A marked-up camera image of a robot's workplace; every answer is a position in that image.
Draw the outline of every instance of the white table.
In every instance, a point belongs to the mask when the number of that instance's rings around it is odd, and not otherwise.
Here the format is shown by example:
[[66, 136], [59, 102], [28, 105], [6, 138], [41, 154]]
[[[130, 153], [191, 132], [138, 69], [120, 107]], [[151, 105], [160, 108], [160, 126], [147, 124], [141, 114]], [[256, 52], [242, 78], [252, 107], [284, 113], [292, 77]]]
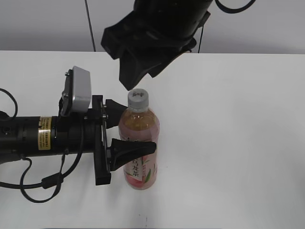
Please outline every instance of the white table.
[[[0, 188], [0, 228], [305, 228], [304, 63], [303, 55], [184, 54], [138, 85], [162, 128], [150, 189], [130, 188], [121, 169], [96, 187], [93, 157], [83, 155], [48, 203]], [[0, 52], [0, 87], [16, 97], [19, 115], [56, 115], [74, 65], [91, 72], [93, 94], [126, 104], [119, 62], [105, 53]], [[13, 112], [3, 94], [0, 108]], [[27, 166], [0, 165], [0, 181], [18, 183]], [[60, 156], [34, 158], [25, 182], [59, 166]]]

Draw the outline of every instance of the black cord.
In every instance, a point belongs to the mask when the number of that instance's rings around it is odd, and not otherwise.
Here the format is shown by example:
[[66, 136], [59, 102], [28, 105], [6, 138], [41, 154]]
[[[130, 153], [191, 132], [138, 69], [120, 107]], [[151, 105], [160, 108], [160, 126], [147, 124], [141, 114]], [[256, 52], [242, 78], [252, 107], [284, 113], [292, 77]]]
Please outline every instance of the black cord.
[[44, 199], [44, 200], [36, 200], [36, 199], [33, 199], [31, 198], [25, 191], [24, 189], [24, 185], [23, 185], [23, 181], [24, 181], [24, 177], [25, 175], [27, 174], [28, 170], [30, 169], [30, 167], [32, 166], [32, 160], [29, 159], [29, 158], [23, 158], [23, 160], [25, 161], [29, 161], [29, 167], [27, 167], [27, 169], [23, 172], [21, 178], [20, 178], [20, 191], [22, 193], [22, 195], [27, 199], [29, 200], [30, 202], [33, 202], [33, 203], [37, 203], [37, 204], [40, 204], [40, 203], [45, 203], [45, 202], [48, 202], [49, 200], [53, 199], [58, 193], [59, 191], [61, 190], [61, 182], [62, 182], [62, 167], [63, 167], [63, 164], [65, 162], [65, 157], [66, 155], [63, 154], [62, 157], [61, 157], [61, 168], [59, 170], [59, 175], [57, 177], [57, 184], [56, 184], [56, 188], [52, 194], [52, 196], [48, 199]]
[[238, 9], [230, 9], [230, 8], [224, 6], [222, 3], [220, 3], [219, 0], [215, 0], [215, 3], [218, 6], [218, 8], [225, 13], [240, 13], [240, 12], [248, 9], [250, 6], [252, 6], [253, 3], [255, 3], [255, 1], [256, 0], [250, 0], [250, 2], [248, 4], [246, 4], [245, 6], [243, 6], [241, 8], [238, 8]]
[[6, 122], [6, 121], [11, 121], [11, 120], [13, 120], [14, 118], [16, 118], [17, 113], [18, 113], [18, 104], [17, 104], [17, 101], [16, 101], [16, 99], [14, 98], [14, 96], [12, 96], [12, 94], [9, 93], [7, 90], [0, 88], [0, 92], [4, 92], [5, 94], [7, 94], [7, 95], [9, 96], [9, 98], [10, 98], [10, 99], [14, 102], [14, 104], [15, 104], [15, 113], [14, 113], [14, 115], [13, 115], [12, 117], [9, 117], [9, 118], [6, 118], [6, 119], [0, 119], [0, 121], [4, 121], [4, 122]]
[[96, 52], [87, 0], [85, 0], [85, 6], [86, 6], [86, 12], [87, 12], [87, 18], [88, 18], [88, 23], [89, 23], [89, 30], [90, 30], [90, 35], [91, 35], [91, 42], [92, 42], [92, 46], [93, 46], [93, 51]]
[[200, 36], [200, 42], [199, 42], [198, 53], [200, 53], [201, 42], [202, 42], [202, 36], [203, 36], [203, 27], [201, 28], [201, 36]]

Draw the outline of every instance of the white bottle cap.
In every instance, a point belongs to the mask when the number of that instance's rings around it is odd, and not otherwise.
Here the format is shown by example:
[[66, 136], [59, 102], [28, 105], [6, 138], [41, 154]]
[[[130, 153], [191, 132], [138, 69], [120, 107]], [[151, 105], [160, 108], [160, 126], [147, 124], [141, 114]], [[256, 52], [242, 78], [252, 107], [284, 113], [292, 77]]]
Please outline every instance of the white bottle cap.
[[128, 93], [128, 108], [133, 112], [145, 112], [148, 105], [148, 93], [144, 89], [133, 89]]

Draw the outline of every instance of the robotic arm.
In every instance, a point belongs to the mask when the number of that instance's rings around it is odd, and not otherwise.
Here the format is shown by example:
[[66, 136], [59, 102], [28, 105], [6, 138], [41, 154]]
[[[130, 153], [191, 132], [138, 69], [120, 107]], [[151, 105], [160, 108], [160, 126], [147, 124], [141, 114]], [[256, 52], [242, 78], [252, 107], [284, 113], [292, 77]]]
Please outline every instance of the robotic arm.
[[[133, 11], [105, 29], [101, 45], [120, 59], [120, 82], [134, 88], [148, 73], [156, 77], [178, 56], [196, 46], [193, 38], [203, 27], [213, 0], [135, 0]], [[239, 13], [253, 5], [230, 9], [215, 0], [226, 13]]]
[[[148, 73], [156, 77], [175, 58], [196, 45], [193, 38], [203, 27], [213, 0], [135, 0], [133, 11], [116, 25], [106, 28], [101, 45], [113, 59], [120, 59], [119, 80], [132, 89]], [[240, 9], [230, 9], [215, 0], [227, 13], [249, 8], [251, 0]], [[125, 106], [113, 100], [103, 103], [102, 95], [91, 96], [90, 73], [76, 66], [66, 73], [65, 87], [59, 101], [58, 116], [8, 117], [0, 111], [0, 164], [18, 160], [29, 161], [18, 185], [0, 182], [0, 187], [20, 189], [34, 203], [44, 203], [55, 197], [64, 179], [75, 169], [83, 152], [93, 152], [95, 184], [111, 181], [111, 171], [156, 150], [153, 142], [112, 140], [107, 144], [106, 129], [117, 126]], [[66, 155], [77, 154], [72, 166], [63, 173]], [[45, 177], [40, 183], [25, 185], [24, 177], [32, 165], [29, 157], [62, 155], [59, 173]], [[26, 189], [56, 186], [46, 200], [34, 200]]]

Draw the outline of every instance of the bottle label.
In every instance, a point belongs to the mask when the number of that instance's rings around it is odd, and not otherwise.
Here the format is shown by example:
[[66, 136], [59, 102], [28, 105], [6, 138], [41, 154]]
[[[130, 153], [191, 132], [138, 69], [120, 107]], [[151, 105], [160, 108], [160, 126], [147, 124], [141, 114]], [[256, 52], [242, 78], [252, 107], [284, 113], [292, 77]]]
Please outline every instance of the bottle label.
[[127, 175], [132, 176], [133, 179], [142, 181], [142, 158], [138, 158], [128, 163], [125, 168]]
[[[141, 131], [130, 130], [120, 123], [119, 130], [123, 141], [158, 142], [158, 123], [149, 129]], [[151, 186], [157, 175], [156, 159], [157, 150], [153, 154], [142, 156], [127, 163], [124, 167], [127, 182], [133, 187], [141, 189]]]

